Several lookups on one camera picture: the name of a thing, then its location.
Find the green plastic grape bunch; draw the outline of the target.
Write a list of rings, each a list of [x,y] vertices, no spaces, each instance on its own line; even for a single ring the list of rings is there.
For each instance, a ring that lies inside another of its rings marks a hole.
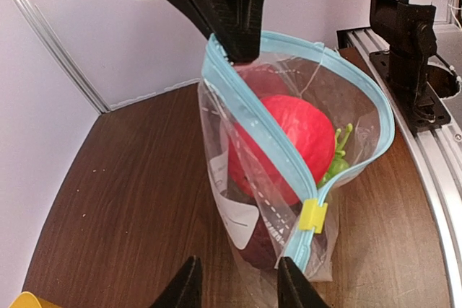
[[[343,172],[344,170],[347,170],[350,167],[349,163],[344,158],[346,156],[344,147],[346,146],[347,141],[349,140],[349,137],[352,131],[353,131],[353,125],[351,123],[347,124],[344,129],[341,129],[341,128],[336,129],[336,132],[334,135],[334,140],[335,140],[334,157],[333,157],[333,160],[327,172],[322,177],[320,182],[317,184],[317,188],[322,188],[331,178]]]

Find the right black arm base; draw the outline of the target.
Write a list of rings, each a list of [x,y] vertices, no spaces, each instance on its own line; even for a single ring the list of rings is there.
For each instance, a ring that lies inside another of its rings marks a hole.
[[[430,86],[429,58],[437,53],[436,7],[409,0],[371,0],[372,31],[389,44],[370,61],[413,135],[448,124],[451,116]]]

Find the clear zip top bag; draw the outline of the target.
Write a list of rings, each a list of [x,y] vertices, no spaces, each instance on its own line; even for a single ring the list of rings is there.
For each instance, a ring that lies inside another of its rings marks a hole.
[[[248,65],[211,37],[198,94],[210,185],[243,273],[269,280],[289,257],[330,281],[334,191],[394,139],[380,87],[322,43],[265,32]]]

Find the front aluminium rail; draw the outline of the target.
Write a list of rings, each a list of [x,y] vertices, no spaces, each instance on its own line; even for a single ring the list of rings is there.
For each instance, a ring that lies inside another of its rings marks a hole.
[[[438,24],[435,33],[438,53],[461,77],[461,30],[455,25]],[[337,40],[339,48],[352,46],[359,51],[385,92],[385,82],[369,54],[385,50],[388,44],[368,27],[339,30]],[[452,307],[461,307],[461,87],[459,90],[442,98],[451,117],[449,124],[417,135],[411,134],[397,103],[391,101],[440,235]]]

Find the yellow zipper slider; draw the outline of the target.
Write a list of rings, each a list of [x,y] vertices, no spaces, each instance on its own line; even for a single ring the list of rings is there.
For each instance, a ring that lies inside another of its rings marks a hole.
[[[317,198],[307,199],[303,202],[298,221],[298,229],[301,231],[313,231],[321,234],[326,219],[328,204],[319,204]]]

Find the dark red plastic apple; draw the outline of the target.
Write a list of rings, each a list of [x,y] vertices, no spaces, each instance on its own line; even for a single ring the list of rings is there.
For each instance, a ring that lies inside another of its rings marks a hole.
[[[271,64],[241,69],[237,72],[245,83],[253,90],[258,99],[273,94],[289,94],[287,85]],[[239,189],[250,196],[250,203],[256,205],[250,185],[232,144],[229,147],[228,173]],[[276,254],[270,235],[261,216],[246,248],[238,251],[244,261],[259,270],[271,270],[276,262]]]

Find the right aluminium frame post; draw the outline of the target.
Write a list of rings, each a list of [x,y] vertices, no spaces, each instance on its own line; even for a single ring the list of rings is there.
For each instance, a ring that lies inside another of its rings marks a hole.
[[[51,57],[74,86],[83,94],[84,98],[99,114],[109,113],[110,106],[71,57],[40,9],[36,5],[31,4],[29,0],[13,1],[39,41],[44,45],[45,49],[50,53]]]

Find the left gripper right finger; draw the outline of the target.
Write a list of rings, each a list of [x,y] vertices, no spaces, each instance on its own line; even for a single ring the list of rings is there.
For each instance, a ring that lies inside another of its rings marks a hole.
[[[277,296],[278,308],[329,308],[289,257],[279,260]]]

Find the yellow plastic basket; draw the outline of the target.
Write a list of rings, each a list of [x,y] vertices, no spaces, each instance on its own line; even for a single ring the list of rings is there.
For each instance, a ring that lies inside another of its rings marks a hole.
[[[51,303],[45,299],[32,294],[29,291],[23,291],[9,305],[9,308],[61,308],[59,305]]]

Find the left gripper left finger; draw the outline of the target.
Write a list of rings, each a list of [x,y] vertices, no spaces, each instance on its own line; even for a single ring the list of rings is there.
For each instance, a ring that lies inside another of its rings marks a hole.
[[[149,306],[150,308],[199,308],[202,300],[202,264],[190,256]]]

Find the bright red plastic apple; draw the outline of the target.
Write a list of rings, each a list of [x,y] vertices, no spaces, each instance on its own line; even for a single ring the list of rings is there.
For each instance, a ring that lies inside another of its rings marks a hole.
[[[247,96],[229,104],[231,141],[253,196],[293,206],[314,196],[335,152],[334,127],[311,103],[286,94]]]

